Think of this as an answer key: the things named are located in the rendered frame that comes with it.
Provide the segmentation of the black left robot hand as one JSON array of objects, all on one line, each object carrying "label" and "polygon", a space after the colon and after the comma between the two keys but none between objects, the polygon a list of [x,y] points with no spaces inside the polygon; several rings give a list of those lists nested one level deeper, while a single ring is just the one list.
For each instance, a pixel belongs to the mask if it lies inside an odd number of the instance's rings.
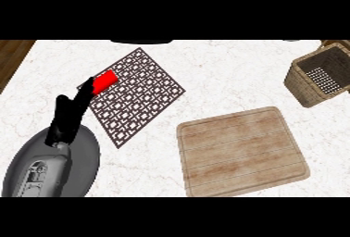
[{"label": "black left robot hand", "polygon": [[55,147],[58,143],[71,144],[82,126],[83,115],[95,97],[93,78],[83,83],[74,99],[64,94],[57,97],[55,117],[46,135],[46,145]]}]

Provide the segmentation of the wooden cutting board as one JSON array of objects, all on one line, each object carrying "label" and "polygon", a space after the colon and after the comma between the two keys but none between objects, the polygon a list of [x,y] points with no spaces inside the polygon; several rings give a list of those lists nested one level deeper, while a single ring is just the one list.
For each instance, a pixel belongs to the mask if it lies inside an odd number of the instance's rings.
[{"label": "wooden cutting board", "polygon": [[189,196],[234,196],[311,176],[274,106],[185,122],[176,138]]}]

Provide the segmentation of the wicker basket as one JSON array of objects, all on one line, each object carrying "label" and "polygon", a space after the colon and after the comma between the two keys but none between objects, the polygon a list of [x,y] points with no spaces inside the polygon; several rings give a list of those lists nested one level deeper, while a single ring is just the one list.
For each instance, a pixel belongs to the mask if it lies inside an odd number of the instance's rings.
[{"label": "wicker basket", "polygon": [[316,51],[293,60],[285,87],[303,107],[350,93],[350,49],[340,42],[324,42]]}]

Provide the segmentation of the red block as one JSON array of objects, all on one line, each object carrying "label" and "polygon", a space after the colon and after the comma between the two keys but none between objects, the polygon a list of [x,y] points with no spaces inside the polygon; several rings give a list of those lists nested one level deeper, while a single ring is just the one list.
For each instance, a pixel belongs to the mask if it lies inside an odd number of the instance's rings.
[{"label": "red block", "polygon": [[93,81],[93,94],[98,95],[117,81],[117,74],[113,70],[107,70]]}]

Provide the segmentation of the brown patterned placemat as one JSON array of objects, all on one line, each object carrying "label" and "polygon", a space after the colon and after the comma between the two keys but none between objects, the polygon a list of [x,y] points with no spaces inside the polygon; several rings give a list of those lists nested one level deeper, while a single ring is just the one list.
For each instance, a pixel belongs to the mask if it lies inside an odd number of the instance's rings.
[{"label": "brown patterned placemat", "polygon": [[93,77],[99,78],[108,72],[119,81],[95,96],[88,111],[113,145],[122,149],[186,89],[142,47],[102,68]]}]

